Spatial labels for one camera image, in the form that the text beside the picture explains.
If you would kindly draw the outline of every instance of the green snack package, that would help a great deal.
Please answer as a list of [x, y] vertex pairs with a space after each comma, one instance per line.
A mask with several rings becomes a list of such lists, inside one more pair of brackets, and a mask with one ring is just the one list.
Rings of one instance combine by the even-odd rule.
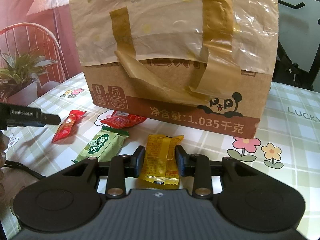
[[77, 163], [92, 156], [97, 157], [99, 162], [108, 162], [117, 155], [128, 137], [127, 131], [103, 126], [73, 162]]

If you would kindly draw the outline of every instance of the red wrapper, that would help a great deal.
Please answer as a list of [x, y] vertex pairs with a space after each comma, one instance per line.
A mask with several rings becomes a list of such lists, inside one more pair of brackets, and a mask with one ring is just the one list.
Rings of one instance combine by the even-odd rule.
[[121, 129], [125, 127], [131, 127], [138, 123], [145, 121], [147, 118], [134, 115], [127, 114], [120, 111], [114, 111], [110, 118], [101, 120], [101, 123], [107, 124], [110, 127]]
[[71, 110], [69, 116], [63, 123], [59, 126], [56, 134], [53, 136], [51, 142], [56, 142], [68, 136], [71, 132], [71, 127], [76, 123], [81, 116], [83, 116], [87, 111], [83, 112], [80, 110]]

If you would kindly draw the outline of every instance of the floor lamp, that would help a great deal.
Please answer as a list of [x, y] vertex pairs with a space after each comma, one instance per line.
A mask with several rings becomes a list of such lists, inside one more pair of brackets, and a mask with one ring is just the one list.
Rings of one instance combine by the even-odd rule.
[[[30, 6], [28, 13], [27, 13], [27, 15], [30, 15], [30, 14], [38, 13], [38, 12], [45, 11], [48, 9], [53, 10], [54, 28], [57, 33], [57, 40], [58, 40], [60, 47], [61, 47], [61, 44], [60, 44], [59, 32], [58, 32], [58, 28], [57, 28], [57, 18], [56, 18], [56, 12], [55, 12], [54, 8], [62, 6], [62, 5], [66, 5], [68, 3], [69, 3], [69, 0], [34, 0]], [[65, 66], [66, 76], [68, 79], [70, 77], [69, 77], [69, 73], [68, 73], [68, 70], [66, 67], [66, 63], [64, 61], [63, 54], [61, 55], [61, 58], [63, 60], [64, 66]]]

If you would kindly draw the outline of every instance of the barcode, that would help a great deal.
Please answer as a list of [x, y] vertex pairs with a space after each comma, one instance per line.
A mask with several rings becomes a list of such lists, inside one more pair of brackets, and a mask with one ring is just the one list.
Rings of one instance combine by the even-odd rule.
[[121, 112], [121, 111], [116, 111], [116, 113], [115, 113], [114, 115], [128, 116], [129, 114], [128, 114], [128, 113]]

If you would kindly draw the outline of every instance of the yellow snack package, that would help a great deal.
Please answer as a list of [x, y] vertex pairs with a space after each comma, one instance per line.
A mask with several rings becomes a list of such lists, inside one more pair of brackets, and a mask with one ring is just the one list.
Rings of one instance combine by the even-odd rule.
[[183, 135], [174, 138], [162, 134], [149, 135], [139, 178], [155, 184], [178, 185], [179, 172], [174, 158], [174, 148], [183, 138]]

